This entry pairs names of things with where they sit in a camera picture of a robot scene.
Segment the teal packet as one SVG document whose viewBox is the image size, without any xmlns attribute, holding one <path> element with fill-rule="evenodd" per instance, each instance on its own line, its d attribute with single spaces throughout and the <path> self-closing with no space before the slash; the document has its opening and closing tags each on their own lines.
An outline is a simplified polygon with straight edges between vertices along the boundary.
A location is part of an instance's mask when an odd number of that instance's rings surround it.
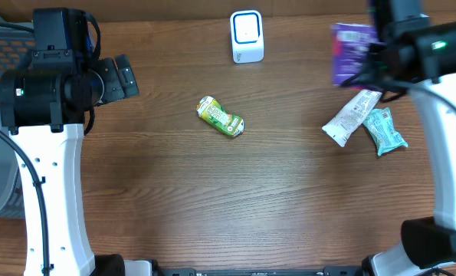
<svg viewBox="0 0 456 276">
<path fill-rule="evenodd" d="M 408 148 L 407 142 L 395 129 L 392 113 L 388 107 L 371 110 L 368 117 L 363 121 L 363 125 L 375 142 L 378 156 L 399 147 Z"/>
</svg>

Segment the white tube gold cap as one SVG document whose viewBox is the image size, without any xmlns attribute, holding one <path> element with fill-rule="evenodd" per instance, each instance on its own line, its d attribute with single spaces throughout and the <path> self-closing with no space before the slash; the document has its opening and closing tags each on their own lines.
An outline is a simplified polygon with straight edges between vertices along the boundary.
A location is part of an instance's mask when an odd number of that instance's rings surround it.
<svg viewBox="0 0 456 276">
<path fill-rule="evenodd" d="M 351 134 L 363 123 L 379 102 L 382 92 L 361 90 L 322 130 L 339 146 L 344 147 Z"/>
</svg>

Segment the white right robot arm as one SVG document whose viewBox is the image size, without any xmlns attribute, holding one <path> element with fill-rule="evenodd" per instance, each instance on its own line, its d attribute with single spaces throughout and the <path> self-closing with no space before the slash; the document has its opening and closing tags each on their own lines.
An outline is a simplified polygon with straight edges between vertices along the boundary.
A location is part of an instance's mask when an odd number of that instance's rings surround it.
<svg viewBox="0 0 456 276">
<path fill-rule="evenodd" d="M 456 264 L 456 22 L 433 25 L 418 1 L 372 1 L 379 38 L 371 84 L 409 96 L 435 181 L 432 216 L 404 221 L 400 242 L 363 262 L 365 275 L 427 275 Z"/>
</svg>

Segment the purple snack packet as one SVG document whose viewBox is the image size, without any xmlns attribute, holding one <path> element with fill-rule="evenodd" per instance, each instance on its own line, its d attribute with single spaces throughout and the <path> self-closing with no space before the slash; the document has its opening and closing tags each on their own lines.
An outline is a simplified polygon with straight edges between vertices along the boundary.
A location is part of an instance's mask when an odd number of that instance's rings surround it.
<svg viewBox="0 0 456 276">
<path fill-rule="evenodd" d="M 333 85 L 357 74 L 362 67 L 369 45 L 378 41 L 371 25 L 336 23 L 331 26 L 333 38 Z"/>
</svg>

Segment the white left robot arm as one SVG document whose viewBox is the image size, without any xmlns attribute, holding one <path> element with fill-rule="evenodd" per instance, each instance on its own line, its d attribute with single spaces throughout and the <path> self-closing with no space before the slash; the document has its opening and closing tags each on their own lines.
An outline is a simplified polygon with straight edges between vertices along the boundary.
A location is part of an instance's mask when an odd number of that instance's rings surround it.
<svg viewBox="0 0 456 276">
<path fill-rule="evenodd" d="M 27 275 L 148 275 L 148 261 L 95 255 L 84 221 L 82 143 L 98 106 L 139 93 L 124 55 L 102 58 L 88 12 L 33 13 L 29 61 L 0 79 L 4 141 L 15 151 L 25 204 Z"/>
</svg>

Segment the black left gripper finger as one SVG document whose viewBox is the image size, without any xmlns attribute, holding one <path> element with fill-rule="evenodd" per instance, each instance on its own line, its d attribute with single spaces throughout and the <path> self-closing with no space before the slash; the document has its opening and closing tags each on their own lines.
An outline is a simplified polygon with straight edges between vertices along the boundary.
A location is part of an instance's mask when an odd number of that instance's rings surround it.
<svg viewBox="0 0 456 276">
<path fill-rule="evenodd" d="M 115 62 L 120 77 L 132 77 L 133 69 L 130 63 L 130 59 L 126 54 L 117 55 Z"/>
<path fill-rule="evenodd" d="M 135 97 L 139 95 L 139 88 L 135 77 L 132 74 L 123 75 L 123 91 L 125 98 Z"/>
</svg>

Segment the green snack pouch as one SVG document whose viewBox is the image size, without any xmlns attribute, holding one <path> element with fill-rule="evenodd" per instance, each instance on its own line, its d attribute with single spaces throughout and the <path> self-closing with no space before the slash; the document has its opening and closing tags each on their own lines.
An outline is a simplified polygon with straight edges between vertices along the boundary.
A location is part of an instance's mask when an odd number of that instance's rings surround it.
<svg viewBox="0 0 456 276">
<path fill-rule="evenodd" d="M 244 132 L 244 120 L 228 113 L 214 97 L 203 97 L 196 111 L 200 118 L 227 136 L 235 138 Z"/>
</svg>

